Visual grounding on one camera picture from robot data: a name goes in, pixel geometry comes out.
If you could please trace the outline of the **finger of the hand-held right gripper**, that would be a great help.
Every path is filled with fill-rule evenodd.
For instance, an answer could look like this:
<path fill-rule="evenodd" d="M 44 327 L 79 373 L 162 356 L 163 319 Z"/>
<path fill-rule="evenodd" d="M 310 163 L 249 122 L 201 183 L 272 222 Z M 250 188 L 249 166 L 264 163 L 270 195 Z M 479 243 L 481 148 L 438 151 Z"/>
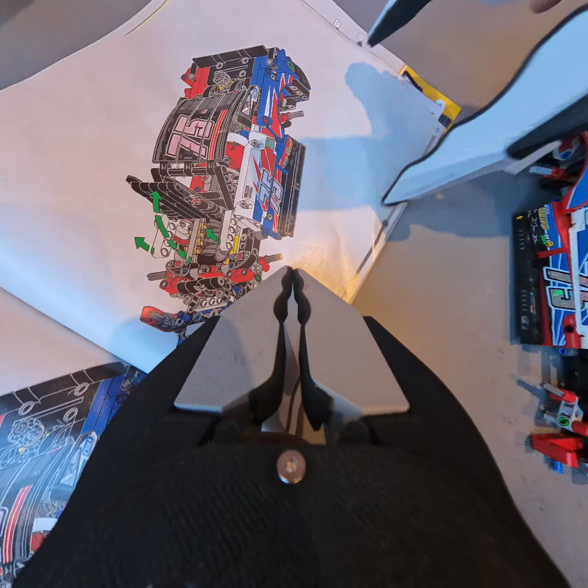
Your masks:
<path fill-rule="evenodd" d="M 407 25 L 431 1 L 388 1 L 372 25 L 367 44 L 374 47 Z"/>
<path fill-rule="evenodd" d="M 383 195 L 394 205 L 503 171 L 517 174 L 553 145 L 587 129 L 587 5 L 532 50 L 486 107 L 407 165 Z"/>

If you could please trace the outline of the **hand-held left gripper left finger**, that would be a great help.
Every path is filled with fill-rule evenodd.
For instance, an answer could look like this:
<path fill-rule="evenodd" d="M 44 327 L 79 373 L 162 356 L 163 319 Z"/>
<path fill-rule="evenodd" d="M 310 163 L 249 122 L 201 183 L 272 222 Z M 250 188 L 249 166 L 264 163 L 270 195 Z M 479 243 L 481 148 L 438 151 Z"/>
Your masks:
<path fill-rule="evenodd" d="M 262 424 L 281 405 L 285 321 L 293 269 L 285 266 L 223 311 L 178 396 L 177 409 Z"/>

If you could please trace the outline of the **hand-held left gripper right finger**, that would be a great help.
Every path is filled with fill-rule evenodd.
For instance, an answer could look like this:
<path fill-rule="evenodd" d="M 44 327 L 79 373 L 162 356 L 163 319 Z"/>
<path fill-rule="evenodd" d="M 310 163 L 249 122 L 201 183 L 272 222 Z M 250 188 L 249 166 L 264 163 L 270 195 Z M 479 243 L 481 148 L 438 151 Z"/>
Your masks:
<path fill-rule="evenodd" d="M 302 405 L 313 430 L 342 430 L 410 405 L 364 317 L 302 269 L 293 271 Z"/>

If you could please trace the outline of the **toy car instruction booklet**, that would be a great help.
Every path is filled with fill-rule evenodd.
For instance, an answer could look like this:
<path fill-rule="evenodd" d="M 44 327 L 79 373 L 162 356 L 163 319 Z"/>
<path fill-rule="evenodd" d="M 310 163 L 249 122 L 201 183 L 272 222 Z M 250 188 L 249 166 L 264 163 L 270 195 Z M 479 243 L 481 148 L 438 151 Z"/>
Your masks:
<path fill-rule="evenodd" d="M 431 586 L 466 490 L 371 442 L 346 297 L 446 101 L 304 1 L 155 5 L 1 92 L 1 286 L 148 373 L 13 586 Z"/>

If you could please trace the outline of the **partly built toy car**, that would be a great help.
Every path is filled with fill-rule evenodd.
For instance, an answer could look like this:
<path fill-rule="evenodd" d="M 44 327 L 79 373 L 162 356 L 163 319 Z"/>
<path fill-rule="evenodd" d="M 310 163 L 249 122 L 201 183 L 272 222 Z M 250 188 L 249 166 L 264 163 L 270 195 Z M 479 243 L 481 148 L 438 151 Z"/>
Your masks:
<path fill-rule="evenodd" d="M 587 132 L 529 172 L 551 198 L 512 218 L 516 330 L 521 344 L 562 357 L 559 382 L 541 384 L 540 417 L 552 428 L 529 445 L 553 471 L 587 477 Z"/>

